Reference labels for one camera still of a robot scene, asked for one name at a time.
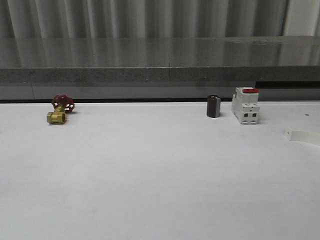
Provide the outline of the dark cylindrical capacitor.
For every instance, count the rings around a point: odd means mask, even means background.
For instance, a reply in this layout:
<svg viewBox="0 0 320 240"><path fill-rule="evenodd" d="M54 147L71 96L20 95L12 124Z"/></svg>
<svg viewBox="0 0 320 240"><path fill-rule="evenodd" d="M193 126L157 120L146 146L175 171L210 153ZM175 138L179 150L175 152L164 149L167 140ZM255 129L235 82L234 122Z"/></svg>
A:
<svg viewBox="0 0 320 240"><path fill-rule="evenodd" d="M218 118L220 116L221 98L218 95L207 96L206 115L210 118Z"/></svg>

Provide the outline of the grey stone counter ledge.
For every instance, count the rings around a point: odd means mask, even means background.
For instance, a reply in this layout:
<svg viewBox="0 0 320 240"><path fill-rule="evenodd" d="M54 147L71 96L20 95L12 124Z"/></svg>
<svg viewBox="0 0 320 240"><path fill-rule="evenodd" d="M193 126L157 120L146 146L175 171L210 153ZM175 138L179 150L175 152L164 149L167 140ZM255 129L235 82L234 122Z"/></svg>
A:
<svg viewBox="0 0 320 240"><path fill-rule="evenodd" d="M3 38L0 99L84 101L231 98L256 87L262 101L320 98L320 39Z"/></svg>

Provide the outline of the brass valve red handwheel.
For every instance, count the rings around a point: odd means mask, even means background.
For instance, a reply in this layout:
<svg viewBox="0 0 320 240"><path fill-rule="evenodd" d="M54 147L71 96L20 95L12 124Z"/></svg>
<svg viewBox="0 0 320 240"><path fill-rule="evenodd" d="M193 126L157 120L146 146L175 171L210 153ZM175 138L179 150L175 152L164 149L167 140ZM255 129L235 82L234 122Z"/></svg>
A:
<svg viewBox="0 0 320 240"><path fill-rule="evenodd" d="M65 94L56 95L51 104L54 111L47 113L46 119L49 124L64 124L66 122L66 114L71 113L75 108L73 99Z"/></svg>

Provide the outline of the white pipe clamp half right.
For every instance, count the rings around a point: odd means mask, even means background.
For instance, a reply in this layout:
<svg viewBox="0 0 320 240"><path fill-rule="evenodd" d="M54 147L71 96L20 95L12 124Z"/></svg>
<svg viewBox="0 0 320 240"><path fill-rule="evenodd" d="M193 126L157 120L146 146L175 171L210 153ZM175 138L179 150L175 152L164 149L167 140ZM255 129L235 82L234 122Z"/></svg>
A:
<svg viewBox="0 0 320 240"><path fill-rule="evenodd" d="M320 146L320 134L319 133L310 132L310 131L294 130L291 128L287 128L284 131L284 136L289 141L304 142L304 143Z"/></svg>

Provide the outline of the grey corrugated curtain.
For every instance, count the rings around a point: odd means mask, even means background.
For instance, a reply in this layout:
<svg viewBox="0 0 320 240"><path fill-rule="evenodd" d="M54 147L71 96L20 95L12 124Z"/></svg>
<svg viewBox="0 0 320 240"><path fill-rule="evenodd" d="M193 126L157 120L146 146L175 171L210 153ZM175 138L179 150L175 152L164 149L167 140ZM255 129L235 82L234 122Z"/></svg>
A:
<svg viewBox="0 0 320 240"><path fill-rule="evenodd" d="M3 0L3 38L318 36L317 0Z"/></svg>

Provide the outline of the white circuit breaker red switch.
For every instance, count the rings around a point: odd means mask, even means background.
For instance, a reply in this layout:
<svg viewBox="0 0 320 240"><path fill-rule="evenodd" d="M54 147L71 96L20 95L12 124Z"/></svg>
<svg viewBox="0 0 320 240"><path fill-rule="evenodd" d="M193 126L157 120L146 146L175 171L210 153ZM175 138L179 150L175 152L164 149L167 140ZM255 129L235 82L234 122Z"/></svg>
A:
<svg viewBox="0 0 320 240"><path fill-rule="evenodd" d="M254 87L236 87L232 96L231 111L240 124L256 125L260 106L258 105L259 89Z"/></svg>

